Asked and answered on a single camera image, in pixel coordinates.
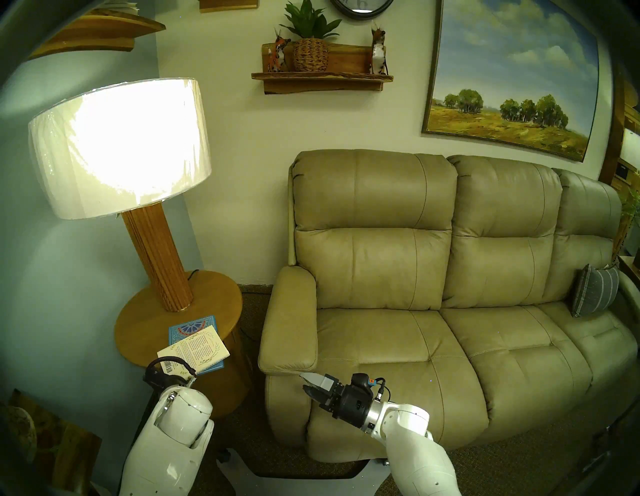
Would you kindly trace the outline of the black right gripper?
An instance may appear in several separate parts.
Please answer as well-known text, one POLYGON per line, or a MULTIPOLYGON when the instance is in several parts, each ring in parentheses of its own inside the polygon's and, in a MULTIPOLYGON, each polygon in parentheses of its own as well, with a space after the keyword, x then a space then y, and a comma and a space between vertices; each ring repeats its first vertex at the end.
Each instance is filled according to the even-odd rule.
POLYGON ((373 402, 373 391, 367 384, 338 384, 328 374, 302 372, 300 378, 306 385, 303 390, 313 401, 327 407, 334 419, 340 419, 356 428, 366 428, 367 418, 373 402), (332 392, 328 404, 328 394, 332 392))

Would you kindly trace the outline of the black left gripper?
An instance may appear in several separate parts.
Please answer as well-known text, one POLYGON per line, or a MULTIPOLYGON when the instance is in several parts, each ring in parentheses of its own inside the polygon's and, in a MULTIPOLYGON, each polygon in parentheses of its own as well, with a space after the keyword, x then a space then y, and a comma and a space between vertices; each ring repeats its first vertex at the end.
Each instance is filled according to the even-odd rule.
POLYGON ((144 382, 152 387, 154 391, 164 391, 168 387, 179 386, 191 388, 197 379, 196 370, 187 363, 183 358, 178 356, 160 356, 152 360, 146 367, 144 372, 144 382), (158 364, 175 362, 180 364, 187 370, 187 378, 184 379, 177 375, 165 373, 162 367, 156 367, 158 364))

